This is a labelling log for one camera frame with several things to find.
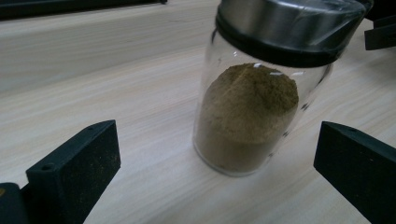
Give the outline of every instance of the wooden table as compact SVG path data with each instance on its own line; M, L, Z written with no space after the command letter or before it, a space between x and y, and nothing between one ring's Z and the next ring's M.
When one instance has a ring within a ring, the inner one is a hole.
M86 126L115 119L121 169L86 223L367 223L313 167L323 120L396 147L396 48L366 51L363 21L317 100L254 175L193 150L205 44L219 0L0 22L0 182Z

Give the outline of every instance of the silver cap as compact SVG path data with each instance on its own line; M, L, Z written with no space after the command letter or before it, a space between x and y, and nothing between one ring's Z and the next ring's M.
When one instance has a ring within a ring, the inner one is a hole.
M222 0L217 24L271 48L339 56L366 10L356 0Z

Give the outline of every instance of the brown powder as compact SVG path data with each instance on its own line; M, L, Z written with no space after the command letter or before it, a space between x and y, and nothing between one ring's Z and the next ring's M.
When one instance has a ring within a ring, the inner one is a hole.
M294 80L253 63L225 70L208 88L195 144L232 175L254 172L289 126L299 98Z

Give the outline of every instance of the spice jar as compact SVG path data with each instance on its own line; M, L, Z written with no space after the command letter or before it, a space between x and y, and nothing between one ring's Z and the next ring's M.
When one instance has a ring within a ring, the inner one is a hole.
M206 49L193 142L233 176L273 155L332 71L370 4L223 0Z

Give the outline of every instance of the jar lid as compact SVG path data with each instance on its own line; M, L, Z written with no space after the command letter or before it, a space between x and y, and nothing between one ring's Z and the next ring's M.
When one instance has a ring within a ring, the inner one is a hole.
M216 26L228 42L253 57L317 67L339 58L372 5L367 1L222 0Z

